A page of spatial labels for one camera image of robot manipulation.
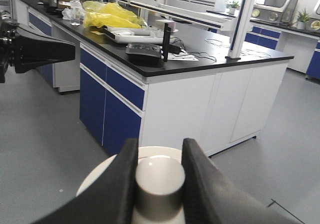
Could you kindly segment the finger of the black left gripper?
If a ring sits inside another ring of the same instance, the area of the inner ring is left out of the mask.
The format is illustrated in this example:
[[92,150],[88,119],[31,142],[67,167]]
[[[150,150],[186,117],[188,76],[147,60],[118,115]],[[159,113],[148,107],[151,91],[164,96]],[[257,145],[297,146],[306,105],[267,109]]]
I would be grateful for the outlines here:
[[16,73],[75,59],[76,46],[72,42],[48,36],[25,25],[16,28],[13,40]]

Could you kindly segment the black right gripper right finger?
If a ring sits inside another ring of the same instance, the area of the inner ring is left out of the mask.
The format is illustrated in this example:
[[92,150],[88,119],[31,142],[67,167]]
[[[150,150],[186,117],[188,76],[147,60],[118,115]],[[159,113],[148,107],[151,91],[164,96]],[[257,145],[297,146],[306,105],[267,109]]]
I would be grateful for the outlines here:
[[185,138],[183,210],[187,224],[295,224],[234,185],[204,154],[196,140]]

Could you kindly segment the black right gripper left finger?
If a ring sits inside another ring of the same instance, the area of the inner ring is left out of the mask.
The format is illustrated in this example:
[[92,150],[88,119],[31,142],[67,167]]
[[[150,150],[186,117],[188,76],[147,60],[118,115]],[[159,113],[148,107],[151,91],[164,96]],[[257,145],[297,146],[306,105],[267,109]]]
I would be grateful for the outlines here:
[[128,138],[102,174],[80,195],[36,221],[38,224],[130,224],[132,222],[138,140]]

